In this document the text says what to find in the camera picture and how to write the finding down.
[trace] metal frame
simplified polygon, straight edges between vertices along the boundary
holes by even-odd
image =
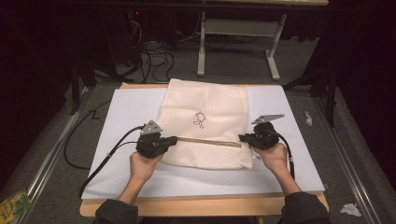
[[[339,14],[355,12],[354,7],[329,8],[327,6],[297,6],[297,5],[277,5],[277,4],[247,4],[247,3],[200,3],[198,1],[191,1],[189,3],[165,3],[162,2],[125,2],[125,1],[89,1],[89,0],[57,0],[54,2],[63,6],[80,6],[80,7],[134,7],[134,8],[161,8],[161,9],[179,9],[179,10],[194,10],[194,11],[271,11],[279,13],[288,12],[318,12],[326,14]]]
[[[39,168],[37,174],[35,175],[35,179],[33,180],[32,184],[30,185],[29,189],[27,190],[27,195],[32,202],[32,206],[21,216],[15,218],[10,223],[11,224],[22,224],[27,223],[29,216],[32,214],[35,204],[37,203],[41,193],[43,192],[44,187],[46,186],[47,182],[50,179],[50,175],[52,174],[53,169],[55,168],[59,158],[62,155],[64,150],[64,141],[70,134],[71,129],[75,125],[78,120],[80,109],[86,103],[87,99],[91,95],[92,90],[89,88],[84,88],[81,93],[80,97],[80,107],[76,111],[76,113],[70,117],[69,121],[67,121],[64,130],[62,131],[61,135],[58,137],[55,145],[53,146],[52,150],[47,154],[46,159],[44,159],[41,167]]]
[[[276,68],[274,54],[280,35],[282,34],[287,15],[282,14],[279,21],[234,21],[207,19],[203,11],[201,15],[201,43],[198,54],[197,76],[205,75],[205,35],[249,35],[272,37],[270,49],[265,51],[265,57],[270,67],[271,77],[279,81],[280,76]]]
[[[336,154],[341,161],[342,168],[346,174],[346,179],[349,182],[350,187],[352,188],[353,193],[358,201],[359,207],[361,208],[361,212],[363,213],[368,224],[380,224],[382,223],[379,219],[378,214],[376,213],[373,204],[371,203],[370,197],[366,188],[364,187],[361,179],[353,167],[346,150],[344,149],[338,134],[334,127],[331,126],[329,121],[326,118],[326,110],[324,108],[323,103],[321,102],[319,97],[313,97],[313,102],[315,108],[320,114],[320,118],[326,124],[326,127],[329,131],[329,134],[334,142],[336,148]]]

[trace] printed symbol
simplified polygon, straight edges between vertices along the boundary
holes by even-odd
[[[203,113],[196,113],[195,116],[197,117],[197,120],[194,121],[193,123],[195,125],[199,125],[200,128],[204,128],[204,125],[202,123],[206,119],[205,115]]]
[[[96,117],[96,110],[89,110],[88,112],[92,113],[91,119],[100,119],[99,117]]]

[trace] black cable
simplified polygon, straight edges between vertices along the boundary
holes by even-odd
[[[210,47],[207,44],[205,44],[205,47],[208,48],[208,49],[222,49],[225,46],[227,46],[228,43],[230,42],[230,38],[228,36],[223,37],[223,39],[225,39],[225,43],[223,45],[219,46],[219,47]]]
[[[265,132],[268,132],[268,133],[275,134],[275,135],[278,136],[280,139],[282,139],[283,142],[285,143],[286,148],[288,149],[288,154],[289,154],[290,174],[291,174],[291,177],[295,180],[296,178],[295,178],[295,174],[294,174],[294,161],[293,161],[293,157],[292,157],[292,155],[291,155],[291,150],[290,150],[288,141],[286,141],[285,137],[283,137],[282,134],[280,134],[280,133],[274,133],[274,132],[271,132],[271,131],[268,131],[268,130],[264,130],[264,131],[265,131]],[[283,218],[281,218],[281,219],[277,222],[277,224],[282,224],[282,223],[283,223]]]
[[[183,40],[178,42],[179,44],[187,47],[194,47],[197,46],[201,43],[201,40],[196,40],[196,38],[199,37],[199,35],[192,37],[191,39],[188,40]]]
[[[109,153],[107,153],[107,156],[105,157],[105,159],[100,163],[100,165],[96,168],[96,170],[85,180],[85,182],[82,184],[82,186],[79,188],[78,190],[78,197],[81,198],[82,193],[84,192],[84,189],[87,187],[87,185],[91,182],[91,180],[93,180],[93,178],[102,170],[102,168],[106,165],[106,163],[108,162],[108,160],[110,160],[110,158],[113,156],[113,154],[116,152],[116,150],[125,145],[125,144],[121,144],[121,142],[132,132],[136,131],[136,130],[142,130],[143,126],[137,126],[135,128],[132,128],[132,130],[130,130],[128,133],[126,133],[121,139],[120,141],[113,147],[113,149],[111,149],[111,151]]]
[[[119,149],[120,147],[123,147],[123,146],[125,146],[125,145],[127,145],[127,144],[131,144],[131,143],[137,143],[137,142],[125,142],[125,143],[122,143],[121,145],[119,145],[119,146],[117,147],[117,149]]]
[[[151,68],[152,68],[152,75],[155,80],[160,81],[160,82],[169,82],[169,80],[170,80],[169,72],[175,65],[175,58],[174,58],[173,54],[170,52],[167,52],[167,51],[158,51],[158,49],[161,49],[163,47],[163,42],[161,42],[161,45],[159,47],[157,47],[156,49],[149,49],[148,45],[149,45],[149,43],[147,43],[147,45],[146,45],[146,51],[142,52],[142,53],[148,55],[148,57],[146,59],[146,64],[148,65],[148,72],[144,75],[144,72],[142,71],[142,73],[143,73],[142,83],[147,83],[147,79],[149,77],[149,72],[151,71]],[[155,58],[162,58],[163,61],[161,61],[160,63],[157,63],[157,64],[153,64],[152,60]],[[155,74],[155,71],[160,66],[166,65],[169,62],[171,62],[171,65],[165,72],[166,78],[168,80],[166,80],[166,81],[159,80]]]
[[[145,70],[143,69],[143,66],[140,67],[140,70],[142,71],[143,79],[145,79]]]
[[[89,170],[91,169],[90,167],[83,167],[83,166],[79,166],[79,165],[75,165],[73,162],[71,162],[68,158],[67,158],[67,146],[69,144],[70,138],[72,137],[73,133],[76,131],[76,129],[79,127],[79,125],[81,125],[81,123],[92,113],[96,113],[96,110],[98,108],[100,108],[103,105],[106,105],[110,102],[111,100],[105,101],[103,103],[101,103],[99,106],[95,107],[92,110],[89,110],[89,113],[87,115],[85,115],[78,124],[76,124],[72,131],[70,132],[70,134],[67,136],[65,142],[64,142],[64,160],[67,162],[67,164],[69,164],[70,166],[77,168],[77,169],[81,169],[81,170]]]
[[[83,61],[85,61],[90,67],[98,69],[106,74],[106,76],[102,76],[100,74],[94,73],[94,75],[96,77],[100,77],[100,78],[104,78],[104,79],[113,78],[118,81],[122,81],[122,82],[126,82],[126,83],[134,82],[134,80],[132,78],[127,78],[127,76],[135,73],[137,70],[139,70],[139,68],[141,68],[143,66],[143,60],[141,57],[141,53],[144,49],[145,42],[144,42],[144,34],[142,34],[140,24],[138,24],[135,21],[133,21],[133,23],[134,23],[134,26],[138,25],[139,34],[140,34],[139,41],[137,41],[136,43],[134,42],[134,39],[133,39],[135,32],[133,34],[129,35],[129,37],[131,39],[131,45],[132,45],[131,49],[133,51],[133,55],[131,58],[131,64],[133,64],[134,66],[131,69],[129,69],[128,71],[126,71],[122,74],[118,74],[117,72],[111,71],[111,69],[108,70],[108,69],[104,68],[103,66],[101,66],[100,64],[97,64],[87,58],[83,58]]]

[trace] white board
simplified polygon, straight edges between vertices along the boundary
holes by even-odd
[[[90,174],[106,154],[132,128],[142,126],[150,119],[157,120],[166,88],[115,90],[106,117],[105,126],[92,162]],[[260,115],[284,114],[272,123],[288,141],[294,158],[296,181],[304,191],[324,191],[318,171],[312,162],[306,144],[291,112],[282,87],[247,87],[249,120]],[[252,133],[250,123],[246,133]],[[139,131],[124,142],[136,141]],[[83,200],[118,198],[129,179],[129,156],[135,144],[118,149],[102,171],[85,188]],[[276,179],[262,161],[255,159],[253,169],[213,171],[178,167],[159,162],[152,178],[140,191],[140,198],[241,195],[282,192]]]

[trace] dark sleeve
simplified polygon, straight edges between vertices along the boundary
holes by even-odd
[[[117,200],[106,200],[95,215],[96,224],[137,224],[137,207]]]
[[[327,209],[318,197],[305,192],[292,193],[285,198],[282,219],[284,224],[331,223]]]

